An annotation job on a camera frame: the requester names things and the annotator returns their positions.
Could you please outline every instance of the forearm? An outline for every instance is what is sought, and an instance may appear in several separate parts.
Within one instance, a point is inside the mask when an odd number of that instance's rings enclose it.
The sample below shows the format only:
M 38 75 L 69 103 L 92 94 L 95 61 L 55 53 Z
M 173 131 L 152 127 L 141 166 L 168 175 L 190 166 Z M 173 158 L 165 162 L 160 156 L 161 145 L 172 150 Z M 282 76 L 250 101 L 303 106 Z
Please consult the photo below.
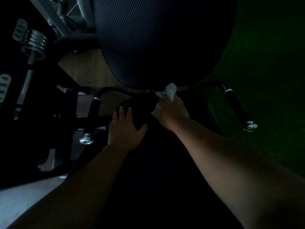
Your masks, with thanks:
M 9 228 L 91 228 L 128 151 L 109 146 L 82 170 L 29 208 Z
M 208 184 L 245 228 L 263 228 L 266 218 L 274 217 L 275 208 L 281 204 L 287 212 L 292 208 L 299 213 L 304 210 L 301 177 L 255 156 L 192 119 L 176 121 L 172 130 Z

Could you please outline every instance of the white towel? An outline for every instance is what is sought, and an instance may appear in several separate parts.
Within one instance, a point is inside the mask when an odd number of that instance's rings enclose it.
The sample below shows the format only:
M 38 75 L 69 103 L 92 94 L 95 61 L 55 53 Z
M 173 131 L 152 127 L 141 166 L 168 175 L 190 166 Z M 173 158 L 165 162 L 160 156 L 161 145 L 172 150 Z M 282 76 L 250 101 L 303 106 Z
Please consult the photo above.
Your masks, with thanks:
M 163 92 L 156 92 L 156 95 L 160 98 L 163 97 L 163 95 L 168 95 L 173 101 L 173 97 L 175 96 L 177 92 L 177 86 L 173 83 L 170 83 L 169 85 L 166 86 L 165 90 Z M 159 103 L 156 104 L 155 110 L 152 112 L 152 115 L 157 118 L 158 112 L 161 110 Z

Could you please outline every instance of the wooden floor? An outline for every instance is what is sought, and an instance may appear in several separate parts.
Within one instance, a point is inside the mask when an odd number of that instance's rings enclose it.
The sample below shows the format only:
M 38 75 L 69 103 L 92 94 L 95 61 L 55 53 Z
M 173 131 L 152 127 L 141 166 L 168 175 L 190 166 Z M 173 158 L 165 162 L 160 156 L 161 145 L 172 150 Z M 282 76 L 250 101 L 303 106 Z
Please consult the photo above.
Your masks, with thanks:
M 87 50 L 63 57 L 58 63 L 79 85 L 92 88 L 92 94 L 102 87 L 116 87 L 129 92 L 146 92 L 125 88 L 112 74 L 100 49 Z M 112 115 L 127 97 L 106 93 L 101 98 L 100 116 Z

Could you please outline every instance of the hand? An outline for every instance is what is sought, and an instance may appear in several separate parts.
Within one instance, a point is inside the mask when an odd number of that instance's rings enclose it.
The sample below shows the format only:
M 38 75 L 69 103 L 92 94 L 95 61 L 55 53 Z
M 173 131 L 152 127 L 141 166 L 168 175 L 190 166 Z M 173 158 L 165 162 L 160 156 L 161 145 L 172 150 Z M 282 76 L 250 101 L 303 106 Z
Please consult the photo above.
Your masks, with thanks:
M 131 108 L 128 108 L 125 119 L 123 107 L 120 107 L 119 118 L 117 118 L 117 113 L 114 112 L 113 120 L 109 125 L 108 146 L 114 145 L 129 152 L 138 147 L 146 131 L 147 124 L 144 124 L 140 130 L 136 130 Z
M 189 113 L 186 110 L 183 101 L 177 95 L 173 101 L 169 96 L 164 95 L 159 99 L 161 110 L 158 112 L 158 120 L 166 129 L 172 131 L 173 124 L 177 123 L 181 118 L 189 118 Z

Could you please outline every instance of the black cushion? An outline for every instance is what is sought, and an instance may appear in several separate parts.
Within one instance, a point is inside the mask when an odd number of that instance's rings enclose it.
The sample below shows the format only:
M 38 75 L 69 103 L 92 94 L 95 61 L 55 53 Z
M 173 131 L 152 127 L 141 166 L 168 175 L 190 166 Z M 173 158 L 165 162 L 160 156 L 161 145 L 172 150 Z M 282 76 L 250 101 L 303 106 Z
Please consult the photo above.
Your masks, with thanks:
M 229 40 L 237 0 L 93 0 L 105 60 L 126 87 L 206 77 Z

